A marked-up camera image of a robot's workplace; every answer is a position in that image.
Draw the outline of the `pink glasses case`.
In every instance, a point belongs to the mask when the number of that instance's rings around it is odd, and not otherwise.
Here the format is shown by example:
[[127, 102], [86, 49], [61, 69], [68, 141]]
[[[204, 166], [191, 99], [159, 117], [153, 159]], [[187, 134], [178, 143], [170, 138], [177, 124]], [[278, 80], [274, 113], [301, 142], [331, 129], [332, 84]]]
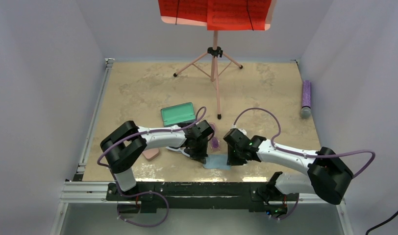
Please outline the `pink glasses case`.
[[145, 159], [150, 162], [160, 155], [160, 149], [159, 148], [148, 149], [143, 151], [142, 154], [145, 157]]

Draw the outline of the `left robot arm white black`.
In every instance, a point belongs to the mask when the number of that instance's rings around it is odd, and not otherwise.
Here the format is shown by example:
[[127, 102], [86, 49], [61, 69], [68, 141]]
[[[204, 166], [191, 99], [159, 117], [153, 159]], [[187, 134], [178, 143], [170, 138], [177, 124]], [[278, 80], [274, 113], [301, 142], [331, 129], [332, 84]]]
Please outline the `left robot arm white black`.
[[99, 145], [108, 162], [108, 168], [119, 184], [118, 194], [124, 200], [132, 200], [137, 195], [132, 167], [144, 151], [182, 147], [190, 150], [192, 159], [203, 160], [208, 156], [208, 138], [213, 134], [214, 130], [206, 120], [163, 128], [141, 127], [129, 120]]

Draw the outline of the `pink purple sunglasses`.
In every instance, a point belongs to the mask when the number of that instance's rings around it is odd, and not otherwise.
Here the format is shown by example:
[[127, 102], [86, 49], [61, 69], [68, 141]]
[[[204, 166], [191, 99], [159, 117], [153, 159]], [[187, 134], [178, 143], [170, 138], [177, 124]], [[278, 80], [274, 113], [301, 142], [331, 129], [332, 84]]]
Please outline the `pink purple sunglasses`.
[[219, 151], [220, 150], [220, 141], [219, 139], [216, 137], [216, 125], [214, 123], [210, 123], [210, 126], [212, 127], [212, 129], [214, 130], [213, 136], [210, 138], [210, 145], [211, 145], [211, 150], [213, 152]]

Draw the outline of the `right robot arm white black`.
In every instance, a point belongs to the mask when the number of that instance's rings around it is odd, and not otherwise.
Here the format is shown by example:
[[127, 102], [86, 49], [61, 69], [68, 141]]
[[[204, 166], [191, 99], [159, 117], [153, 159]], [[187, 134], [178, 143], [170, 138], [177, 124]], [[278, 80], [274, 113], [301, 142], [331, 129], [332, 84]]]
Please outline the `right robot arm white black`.
[[266, 203], [288, 194], [310, 193], [338, 205], [353, 179], [353, 172], [341, 159], [332, 158], [334, 152], [326, 147], [314, 151], [283, 146], [285, 150], [281, 151], [280, 144], [271, 143], [261, 136], [249, 139], [236, 128], [228, 131], [224, 141], [228, 146], [228, 165], [258, 161], [282, 165], [298, 172], [275, 172], [265, 186], [258, 188], [257, 195]]

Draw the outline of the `grey glasses case green lining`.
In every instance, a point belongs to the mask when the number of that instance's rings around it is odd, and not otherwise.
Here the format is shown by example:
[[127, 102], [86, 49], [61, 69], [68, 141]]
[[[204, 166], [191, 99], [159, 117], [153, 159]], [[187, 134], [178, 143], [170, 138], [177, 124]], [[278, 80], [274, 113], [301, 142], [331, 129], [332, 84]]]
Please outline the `grey glasses case green lining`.
[[164, 127], [193, 122], [196, 119], [192, 102], [166, 107], [160, 112]]

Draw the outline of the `blue cloth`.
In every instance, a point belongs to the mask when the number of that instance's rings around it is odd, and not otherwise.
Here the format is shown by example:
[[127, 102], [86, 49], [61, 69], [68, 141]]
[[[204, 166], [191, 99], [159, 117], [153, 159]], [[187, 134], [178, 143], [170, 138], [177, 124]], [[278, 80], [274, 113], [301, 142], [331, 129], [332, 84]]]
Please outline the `blue cloth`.
[[211, 154], [205, 158], [203, 167], [205, 169], [230, 170], [231, 166], [227, 163], [227, 160], [226, 154]]

